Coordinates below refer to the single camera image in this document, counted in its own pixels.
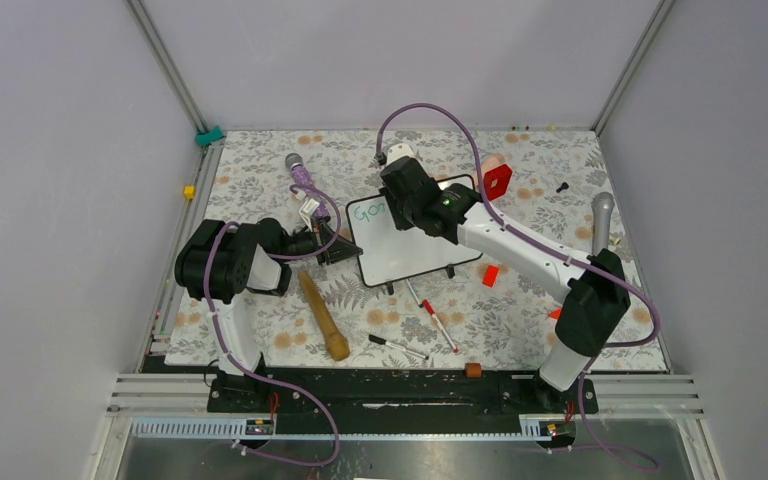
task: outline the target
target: teal clip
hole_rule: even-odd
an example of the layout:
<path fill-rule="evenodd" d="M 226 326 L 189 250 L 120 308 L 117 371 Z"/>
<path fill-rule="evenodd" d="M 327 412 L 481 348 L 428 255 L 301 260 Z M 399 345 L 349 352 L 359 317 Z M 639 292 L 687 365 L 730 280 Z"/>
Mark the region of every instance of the teal clip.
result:
<path fill-rule="evenodd" d="M 213 127 L 213 130 L 207 133 L 196 135 L 196 143 L 198 144 L 199 147 L 206 147 L 224 136 L 225 134 L 222 133 L 221 128 Z"/>

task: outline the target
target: gray wall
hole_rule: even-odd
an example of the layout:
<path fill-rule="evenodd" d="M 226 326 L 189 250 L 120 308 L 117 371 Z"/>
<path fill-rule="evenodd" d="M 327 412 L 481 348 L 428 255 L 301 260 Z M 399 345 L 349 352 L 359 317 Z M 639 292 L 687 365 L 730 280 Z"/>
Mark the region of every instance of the gray wall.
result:
<path fill-rule="evenodd" d="M 658 0 L 147 0 L 210 123 L 589 127 Z M 400 125 L 445 126 L 434 112 Z"/>
<path fill-rule="evenodd" d="M 148 326 L 193 131 L 124 2 L 0 0 L 0 479 L 75 479 Z"/>
<path fill-rule="evenodd" d="M 768 2 L 678 2 L 602 143 L 728 476 L 768 478 Z"/>

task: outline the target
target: metal floor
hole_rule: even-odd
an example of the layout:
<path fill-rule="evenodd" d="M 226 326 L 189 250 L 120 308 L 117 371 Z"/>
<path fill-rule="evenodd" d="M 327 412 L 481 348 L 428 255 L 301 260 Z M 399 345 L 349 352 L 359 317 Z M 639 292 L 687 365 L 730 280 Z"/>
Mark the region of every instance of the metal floor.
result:
<path fill-rule="evenodd" d="M 632 446 L 663 466 L 664 479 L 693 478 L 677 429 L 666 420 L 615 420 L 606 430 L 594 421 L 605 442 Z M 592 443 L 583 427 L 577 445 Z M 241 457 L 227 441 L 132 438 L 119 479 L 643 479 L 606 453 L 581 451 L 547 455 L 533 443 L 501 441 L 348 441 L 340 457 L 323 468 L 305 468 Z M 300 459 L 324 458 L 330 442 L 275 441 L 263 447 Z"/>

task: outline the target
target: whiteboard stand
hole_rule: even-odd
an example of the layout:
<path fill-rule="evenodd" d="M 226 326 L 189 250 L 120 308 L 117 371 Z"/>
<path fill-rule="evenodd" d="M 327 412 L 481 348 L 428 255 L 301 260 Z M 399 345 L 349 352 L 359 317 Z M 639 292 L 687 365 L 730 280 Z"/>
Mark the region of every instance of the whiteboard stand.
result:
<path fill-rule="evenodd" d="M 453 183 L 474 188 L 469 175 L 437 183 L 441 189 Z M 346 216 L 355 245 L 363 249 L 358 256 L 363 284 L 370 288 L 385 285 L 390 295 L 394 282 L 436 270 L 445 270 L 452 278 L 455 265 L 481 258 L 481 252 L 453 245 L 442 237 L 429 237 L 418 228 L 397 230 L 384 195 L 349 202 Z"/>

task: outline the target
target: wooden rolling pin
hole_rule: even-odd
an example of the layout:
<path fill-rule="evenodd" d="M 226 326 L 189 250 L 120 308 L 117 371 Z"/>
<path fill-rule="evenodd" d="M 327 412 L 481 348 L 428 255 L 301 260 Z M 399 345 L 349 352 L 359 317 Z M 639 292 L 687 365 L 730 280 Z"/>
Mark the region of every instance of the wooden rolling pin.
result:
<path fill-rule="evenodd" d="M 302 285 L 302 291 L 305 293 L 307 303 L 310 304 L 310 309 L 313 310 L 313 316 L 316 317 L 319 329 L 322 330 L 322 336 L 325 338 L 325 348 L 334 360 L 338 362 L 344 360 L 350 353 L 349 342 L 340 333 L 340 330 L 337 329 L 337 325 L 334 324 L 334 319 L 331 318 L 328 307 L 325 306 L 325 302 L 319 296 L 319 290 L 316 289 L 313 279 L 310 278 L 307 272 L 302 270 L 299 272 L 299 283 Z"/>

